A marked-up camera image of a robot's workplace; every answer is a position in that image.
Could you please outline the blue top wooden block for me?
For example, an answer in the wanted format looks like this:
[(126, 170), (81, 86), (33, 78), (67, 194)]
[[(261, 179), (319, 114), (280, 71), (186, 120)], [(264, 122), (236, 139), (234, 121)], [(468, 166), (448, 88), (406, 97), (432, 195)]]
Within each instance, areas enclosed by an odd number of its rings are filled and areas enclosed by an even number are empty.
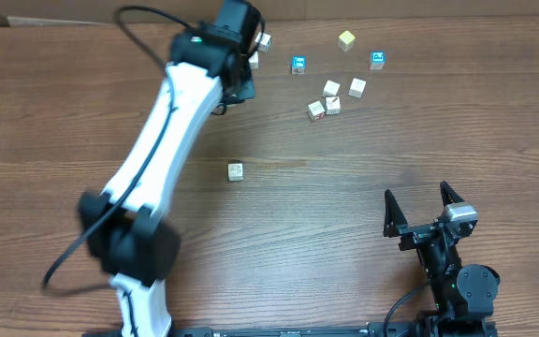
[(296, 75), (300, 75), (300, 74), (304, 74), (305, 73), (305, 69), (306, 69), (306, 57), (305, 56), (299, 56), (299, 55), (296, 55), (292, 58), (292, 63), (291, 63), (291, 73), (292, 74), (296, 74)]

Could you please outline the wooden block number four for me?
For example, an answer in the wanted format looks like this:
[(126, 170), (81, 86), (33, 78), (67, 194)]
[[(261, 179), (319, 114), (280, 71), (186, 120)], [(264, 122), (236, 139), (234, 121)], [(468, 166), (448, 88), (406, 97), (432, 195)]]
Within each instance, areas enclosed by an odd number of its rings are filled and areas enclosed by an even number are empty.
[(338, 96), (326, 98), (326, 113), (327, 115), (336, 115), (341, 111), (341, 100)]

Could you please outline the plain wooden block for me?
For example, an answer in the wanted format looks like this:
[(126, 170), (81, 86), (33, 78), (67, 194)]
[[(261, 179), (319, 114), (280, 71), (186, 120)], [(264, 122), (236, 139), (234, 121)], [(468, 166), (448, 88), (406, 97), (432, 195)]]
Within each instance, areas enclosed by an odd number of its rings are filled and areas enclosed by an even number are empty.
[(249, 58), (249, 65), (251, 69), (259, 69), (259, 55), (257, 51)]

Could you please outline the wooden block red thirteen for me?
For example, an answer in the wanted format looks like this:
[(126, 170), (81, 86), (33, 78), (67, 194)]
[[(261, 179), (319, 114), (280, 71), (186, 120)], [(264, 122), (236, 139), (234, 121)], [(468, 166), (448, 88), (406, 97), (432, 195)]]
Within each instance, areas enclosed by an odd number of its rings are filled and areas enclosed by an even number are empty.
[(308, 105), (308, 115), (312, 122), (319, 121), (326, 116), (326, 110), (320, 101)]

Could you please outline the cardboard backdrop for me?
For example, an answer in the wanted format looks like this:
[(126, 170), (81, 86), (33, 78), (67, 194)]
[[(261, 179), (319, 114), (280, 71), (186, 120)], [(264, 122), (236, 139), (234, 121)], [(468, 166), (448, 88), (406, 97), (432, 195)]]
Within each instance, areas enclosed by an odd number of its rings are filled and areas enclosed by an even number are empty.
[[(29, 18), (110, 22), (125, 5), (155, 7), (187, 21), (213, 19), (221, 0), (0, 0), (0, 25)], [(539, 15), (539, 0), (253, 0), (267, 21)]]

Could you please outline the yellow top wooden block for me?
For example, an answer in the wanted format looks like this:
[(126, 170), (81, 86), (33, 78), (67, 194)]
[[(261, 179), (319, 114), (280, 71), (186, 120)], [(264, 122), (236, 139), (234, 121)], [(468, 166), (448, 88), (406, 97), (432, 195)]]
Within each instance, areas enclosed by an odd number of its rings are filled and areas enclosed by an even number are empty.
[(348, 30), (345, 30), (338, 36), (337, 45), (342, 51), (350, 51), (356, 41), (356, 37)]

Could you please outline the wooden block yellow side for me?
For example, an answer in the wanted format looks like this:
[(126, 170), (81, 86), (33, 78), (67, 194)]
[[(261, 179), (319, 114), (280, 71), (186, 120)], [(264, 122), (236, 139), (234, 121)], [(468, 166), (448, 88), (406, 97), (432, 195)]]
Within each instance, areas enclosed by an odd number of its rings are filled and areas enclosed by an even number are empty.
[(324, 86), (322, 96), (323, 97), (337, 96), (339, 89), (340, 89), (340, 84), (338, 82), (327, 81), (325, 86)]

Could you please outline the wooden block far top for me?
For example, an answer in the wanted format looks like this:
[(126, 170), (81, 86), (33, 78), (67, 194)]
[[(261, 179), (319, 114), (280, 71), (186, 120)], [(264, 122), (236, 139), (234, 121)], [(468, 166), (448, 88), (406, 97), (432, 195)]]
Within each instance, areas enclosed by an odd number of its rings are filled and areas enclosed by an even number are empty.
[(255, 39), (255, 44), (259, 51), (267, 52), (271, 45), (271, 35), (267, 33), (259, 33)]

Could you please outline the blue top block right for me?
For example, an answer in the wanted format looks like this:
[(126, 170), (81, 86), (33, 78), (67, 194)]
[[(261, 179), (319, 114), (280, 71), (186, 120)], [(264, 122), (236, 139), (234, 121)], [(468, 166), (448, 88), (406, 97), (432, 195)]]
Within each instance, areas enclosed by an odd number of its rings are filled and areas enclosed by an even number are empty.
[(373, 51), (370, 59), (370, 70), (381, 70), (386, 63), (386, 55), (383, 51)]

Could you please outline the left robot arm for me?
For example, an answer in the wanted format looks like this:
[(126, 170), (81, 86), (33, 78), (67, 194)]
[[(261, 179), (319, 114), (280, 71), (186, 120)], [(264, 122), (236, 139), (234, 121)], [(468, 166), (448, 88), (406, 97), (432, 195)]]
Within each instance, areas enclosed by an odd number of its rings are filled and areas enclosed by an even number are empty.
[(160, 67), (162, 82), (152, 111), (131, 152), (99, 195), (78, 205), (86, 243), (116, 291), (122, 326), (116, 336), (169, 336), (172, 318), (165, 279), (180, 250), (179, 234), (166, 225), (173, 191), (195, 139), (211, 115), (255, 95), (249, 60), (254, 36), (265, 29), (247, 1), (226, 1), (214, 22), (187, 25), (162, 58), (114, 13), (116, 24)]

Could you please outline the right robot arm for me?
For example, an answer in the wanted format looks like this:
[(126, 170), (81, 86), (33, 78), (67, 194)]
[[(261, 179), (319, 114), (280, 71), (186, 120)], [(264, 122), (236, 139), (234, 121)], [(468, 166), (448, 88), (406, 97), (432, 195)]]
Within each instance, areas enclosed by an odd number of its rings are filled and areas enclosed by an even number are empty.
[(436, 310), (418, 316), (418, 336), (494, 336), (493, 315), (500, 275), (491, 267), (464, 266), (457, 244), (469, 237), (478, 222), (478, 212), (447, 183), (440, 183), (443, 212), (432, 222), (410, 226), (398, 201), (385, 191), (383, 233), (400, 238), (402, 251), (414, 250), (427, 274), (426, 286), (433, 294)]

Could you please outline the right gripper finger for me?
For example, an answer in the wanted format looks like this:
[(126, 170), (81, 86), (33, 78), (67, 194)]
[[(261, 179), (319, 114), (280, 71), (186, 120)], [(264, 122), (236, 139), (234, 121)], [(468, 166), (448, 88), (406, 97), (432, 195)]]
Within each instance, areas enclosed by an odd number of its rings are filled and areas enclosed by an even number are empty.
[(389, 189), (385, 191), (385, 206), (386, 213), (383, 234), (385, 237), (398, 237), (401, 234), (401, 230), (408, 227), (408, 222), (398, 201)]
[(464, 199), (449, 185), (447, 181), (442, 181), (440, 183), (440, 191), (443, 205), (445, 207), (450, 204), (462, 203), (464, 201)]

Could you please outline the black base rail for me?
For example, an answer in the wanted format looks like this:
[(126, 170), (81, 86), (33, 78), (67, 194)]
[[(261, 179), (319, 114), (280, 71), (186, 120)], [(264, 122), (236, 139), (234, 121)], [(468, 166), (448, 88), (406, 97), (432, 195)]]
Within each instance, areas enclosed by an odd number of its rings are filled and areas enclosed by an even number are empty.
[[(387, 327), (389, 337), (419, 336), (462, 336), (462, 337), (497, 337), (498, 331), (493, 322), (485, 326), (478, 324), (469, 328), (454, 329), (451, 324), (443, 323), (439, 330), (430, 332), (416, 322), (394, 322)], [(323, 327), (301, 329), (245, 329), (213, 330), (211, 328), (170, 329), (169, 337), (383, 337), (383, 323), (370, 323), (366, 327)]]

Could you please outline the wooden block number two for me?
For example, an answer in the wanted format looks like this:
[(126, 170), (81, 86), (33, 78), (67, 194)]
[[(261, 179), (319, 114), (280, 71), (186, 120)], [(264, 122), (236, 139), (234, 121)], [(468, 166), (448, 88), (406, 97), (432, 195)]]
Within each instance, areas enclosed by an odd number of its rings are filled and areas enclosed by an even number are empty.
[(227, 176), (231, 182), (242, 181), (244, 179), (243, 164), (242, 163), (229, 163), (227, 166)]

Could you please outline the wooden block blue H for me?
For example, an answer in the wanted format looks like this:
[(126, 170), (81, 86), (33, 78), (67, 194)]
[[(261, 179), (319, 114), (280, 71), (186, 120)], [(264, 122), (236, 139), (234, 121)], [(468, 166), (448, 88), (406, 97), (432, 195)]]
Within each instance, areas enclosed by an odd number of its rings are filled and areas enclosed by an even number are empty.
[(354, 98), (361, 98), (366, 87), (364, 80), (353, 78), (349, 87), (348, 94)]

